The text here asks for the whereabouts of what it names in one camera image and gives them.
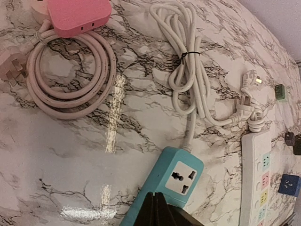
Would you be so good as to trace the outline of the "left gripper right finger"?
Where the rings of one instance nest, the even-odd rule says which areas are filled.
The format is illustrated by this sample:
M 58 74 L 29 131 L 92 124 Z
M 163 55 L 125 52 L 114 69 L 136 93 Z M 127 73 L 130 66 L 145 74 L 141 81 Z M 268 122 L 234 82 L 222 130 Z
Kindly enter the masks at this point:
M 155 225 L 156 226 L 203 226 L 185 210 L 167 204 L 162 193 L 155 193 Z

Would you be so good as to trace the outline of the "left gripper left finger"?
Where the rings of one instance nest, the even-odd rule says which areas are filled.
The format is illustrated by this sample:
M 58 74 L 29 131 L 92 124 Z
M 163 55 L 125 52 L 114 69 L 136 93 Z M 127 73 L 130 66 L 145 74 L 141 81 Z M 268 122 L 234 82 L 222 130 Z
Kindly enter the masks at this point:
M 156 196 L 148 192 L 139 210 L 134 226 L 154 226 L 155 225 Z

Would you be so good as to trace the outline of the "long white power strip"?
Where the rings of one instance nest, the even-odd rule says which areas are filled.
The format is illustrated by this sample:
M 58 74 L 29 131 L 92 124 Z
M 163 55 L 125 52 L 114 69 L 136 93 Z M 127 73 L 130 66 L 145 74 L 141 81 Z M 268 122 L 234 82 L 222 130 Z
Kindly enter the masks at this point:
M 269 131 L 249 133 L 241 139 L 242 196 L 239 224 L 263 226 L 268 211 L 271 177 Z

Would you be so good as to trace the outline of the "blue cube socket adapter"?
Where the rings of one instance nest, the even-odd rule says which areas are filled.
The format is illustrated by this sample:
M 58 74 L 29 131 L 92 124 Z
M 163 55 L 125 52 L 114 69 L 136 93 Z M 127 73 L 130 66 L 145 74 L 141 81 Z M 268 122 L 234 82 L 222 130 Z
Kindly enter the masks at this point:
M 297 175 L 283 174 L 278 192 L 298 197 L 301 190 L 301 177 Z

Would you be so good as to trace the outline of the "small black plug adapter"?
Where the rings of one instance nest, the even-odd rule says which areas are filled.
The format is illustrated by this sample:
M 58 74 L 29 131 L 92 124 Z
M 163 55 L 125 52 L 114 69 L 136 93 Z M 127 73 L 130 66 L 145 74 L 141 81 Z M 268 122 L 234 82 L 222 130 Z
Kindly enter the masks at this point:
M 285 143 L 287 146 L 294 146 L 296 141 L 296 137 L 293 132 L 287 132 L 285 134 Z

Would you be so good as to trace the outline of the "dark green dragon cube adapter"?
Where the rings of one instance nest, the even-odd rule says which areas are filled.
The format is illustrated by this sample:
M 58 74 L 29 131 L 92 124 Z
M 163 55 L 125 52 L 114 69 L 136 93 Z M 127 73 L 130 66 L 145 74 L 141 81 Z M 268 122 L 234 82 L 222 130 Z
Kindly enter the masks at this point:
M 295 137 L 295 144 L 293 146 L 294 155 L 301 156 L 301 134 Z

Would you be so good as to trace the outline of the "mint green usb charger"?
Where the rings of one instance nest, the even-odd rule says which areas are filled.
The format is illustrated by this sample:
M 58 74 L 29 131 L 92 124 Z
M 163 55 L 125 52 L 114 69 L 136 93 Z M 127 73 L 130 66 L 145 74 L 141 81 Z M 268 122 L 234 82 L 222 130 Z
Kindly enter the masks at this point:
M 275 97 L 277 100 L 285 100 L 286 92 L 285 86 L 283 84 L 278 84 L 274 87 L 275 90 Z

